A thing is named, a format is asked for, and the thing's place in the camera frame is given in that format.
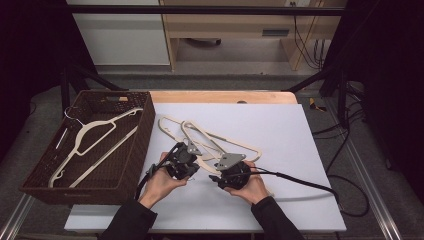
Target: power outlet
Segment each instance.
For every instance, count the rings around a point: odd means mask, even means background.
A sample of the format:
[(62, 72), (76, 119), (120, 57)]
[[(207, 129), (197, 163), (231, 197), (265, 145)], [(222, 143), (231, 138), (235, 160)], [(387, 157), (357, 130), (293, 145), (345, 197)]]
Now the power outlet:
[(311, 0), (286, 0), (284, 7), (308, 7), (310, 2)]

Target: brown woven basket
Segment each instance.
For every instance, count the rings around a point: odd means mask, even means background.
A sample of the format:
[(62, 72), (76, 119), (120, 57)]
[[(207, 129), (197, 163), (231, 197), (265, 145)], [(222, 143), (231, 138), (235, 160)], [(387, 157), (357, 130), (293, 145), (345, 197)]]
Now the brown woven basket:
[[(50, 177), (74, 148), (81, 123), (86, 125), (97, 120), (109, 120), (135, 107), (142, 107), (143, 111), (117, 120), (116, 128), (90, 151), (83, 156), (73, 155), (64, 168), (63, 176), (54, 182), (53, 188), (48, 187)], [(133, 197), (155, 119), (150, 93), (81, 91), (67, 113), (75, 119), (63, 119), (59, 130), (20, 190), (47, 204), (120, 205)], [(136, 126), (138, 128), (135, 134), (123, 142), (75, 188), (69, 188), (81, 174)], [(89, 130), (82, 138), (78, 151), (84, 152), (111, 129), (112, 124), (106, 124)]]

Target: black sleeve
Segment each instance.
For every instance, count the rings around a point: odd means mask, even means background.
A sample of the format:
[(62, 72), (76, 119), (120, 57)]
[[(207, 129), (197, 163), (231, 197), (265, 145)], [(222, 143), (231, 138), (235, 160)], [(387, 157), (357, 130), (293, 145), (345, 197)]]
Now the black sleeve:
[(109, 227), (100, 240), (140, 240), (153, 226), (157, 214), (144, 207), (136, 200), (128, 200), (116, 212)]
[(304, 240), (302, 234), (286, 217), (272, 197), (252, 205), (252, 213), (262, 226), (266, 240)]

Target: person's right hand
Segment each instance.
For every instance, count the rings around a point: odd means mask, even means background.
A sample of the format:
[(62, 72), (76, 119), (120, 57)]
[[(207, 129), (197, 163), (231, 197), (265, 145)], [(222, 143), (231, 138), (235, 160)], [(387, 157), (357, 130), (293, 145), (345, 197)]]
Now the person's right hand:
[[(255, 168), (255, 164), (253, 162), (244, 161), (247, 166), (250, 167), (250, 171), (257, 172), (258, 170)], [(262, 199), (268, 197), (268, 191), (265, 188), (264, 181), (261, 176), (250, 175), (249, 181), (247, 184), (240, 190), (236, 190), (234, 188), (226, 187), (225, 191), (229, 192), (232, 196), (238, 196), (246, 200), (250, 205), (256, 204)]]

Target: white cabinet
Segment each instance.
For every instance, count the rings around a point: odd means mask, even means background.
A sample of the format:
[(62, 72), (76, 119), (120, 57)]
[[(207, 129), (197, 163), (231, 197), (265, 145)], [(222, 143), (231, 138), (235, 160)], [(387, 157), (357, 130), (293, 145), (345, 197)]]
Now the white cabinet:
[[(158, 5), (157, 0), (67, 0), (68, 4)], [(74, 14), (88, 51), (99, 65), (169, 65), (159, 14)]]

